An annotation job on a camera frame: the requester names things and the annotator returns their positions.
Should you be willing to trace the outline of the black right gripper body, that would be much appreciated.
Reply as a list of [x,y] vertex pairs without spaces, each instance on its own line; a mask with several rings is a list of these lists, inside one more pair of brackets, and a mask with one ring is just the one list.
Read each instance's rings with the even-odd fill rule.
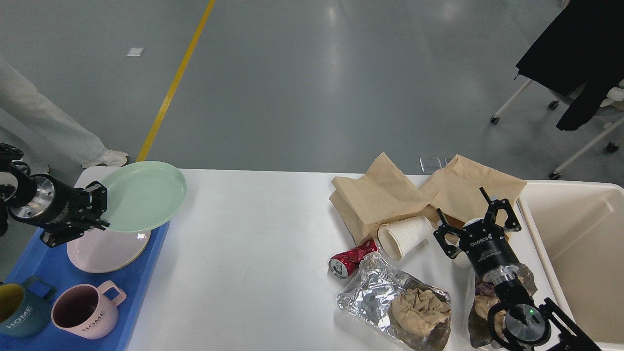
[[468,222],[461,249],[484,282],[499,284],[517,278],[519,260],[505,238],[504,228],[490,222]]

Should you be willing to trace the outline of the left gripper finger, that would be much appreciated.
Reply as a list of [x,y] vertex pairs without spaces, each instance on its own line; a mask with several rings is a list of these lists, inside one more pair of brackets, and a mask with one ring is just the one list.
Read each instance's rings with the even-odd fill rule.
[[76,194],[74,222],[105,222],[102,219],[107,211],[108,189],[100,182],[93,181],[85,188],[74,187]]
[[44,231],[40,234],[40,241],[49,248],[58,248],[65,243],[81,238],[86,231],[91,229],[105,230],[109,226],[109,222],[71,222],[57,229],[44,228]]

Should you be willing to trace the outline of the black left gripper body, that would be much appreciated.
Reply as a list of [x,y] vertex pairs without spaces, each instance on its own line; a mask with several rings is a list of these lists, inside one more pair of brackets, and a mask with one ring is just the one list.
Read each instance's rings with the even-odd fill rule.
[[87,207],[91,196],[83,188],[73,188],[48,174],[31,177],[34,196],[21,207],[9,207],[9,216],[18,222],[58,233],[67,228],[88,230]]

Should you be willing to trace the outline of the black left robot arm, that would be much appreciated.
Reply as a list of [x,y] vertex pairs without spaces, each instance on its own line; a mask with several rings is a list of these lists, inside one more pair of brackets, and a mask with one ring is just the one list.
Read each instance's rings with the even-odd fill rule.
[[108,199],[103,184],[94,181],[86,188],[75,188],[49,174],[32,174],[23,156],[14,146],[0,145],[1,235],[7,233],[8,219],[13,218],[42,229],[40,240],[56,248],[86,231],[110,226],[102,218]]

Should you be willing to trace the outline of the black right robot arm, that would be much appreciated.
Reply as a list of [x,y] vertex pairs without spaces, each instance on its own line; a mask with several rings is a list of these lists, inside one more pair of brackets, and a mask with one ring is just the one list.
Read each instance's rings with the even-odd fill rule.
[[475,275],[493,285],[499,302],[488,309],[486,317],[493,340],[509,351],[532,351],[550,340],[555,326],[559,342],[553,351],[599,350],[552,299],[535,304],[519,279],[521,263],[505,238],[506,233],[522,228],[512,205],[507,198],[490,198],[484,188],[480,191],[488,205],[484,217],[457,228],[437,209],[440,222],[434,237],[446,256],[453,259],[465,253]]

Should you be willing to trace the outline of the foil bag under right arm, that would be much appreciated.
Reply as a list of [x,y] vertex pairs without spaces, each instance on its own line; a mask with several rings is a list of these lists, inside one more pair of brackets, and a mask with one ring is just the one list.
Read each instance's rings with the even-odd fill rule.
[[[524,264],[520,264],[517,275],[522,286],[526,288],[530,297],[533,297],[538,289],[531,269]],[[468,272],[468,288],[465,297],[466,304],[462,333],[472,348],[488,351],[502,349],[502,346],[493,339],[487,322],[490,308],[499,302],[501,300],[496,296],[493,284],[484,282],[477,277],[474,270],[470,270]],[[498,312],[494,319],[495,331],[499,338],[503,338],[503,315],[504,312]]]

